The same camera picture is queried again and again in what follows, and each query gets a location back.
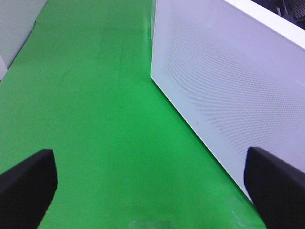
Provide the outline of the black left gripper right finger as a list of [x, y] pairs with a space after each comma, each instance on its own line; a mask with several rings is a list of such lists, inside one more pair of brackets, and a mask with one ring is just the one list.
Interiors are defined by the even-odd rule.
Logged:
[[259, 147], [247, 150], [244, 185], [268, 229], [305, 227], [305, 174]]

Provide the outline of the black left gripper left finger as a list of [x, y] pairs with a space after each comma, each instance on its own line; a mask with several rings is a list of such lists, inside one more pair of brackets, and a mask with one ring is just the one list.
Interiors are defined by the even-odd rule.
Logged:
[[0, 227], [36, 229], [58, 186], [53, 150], [42, 149], [0, 176]]

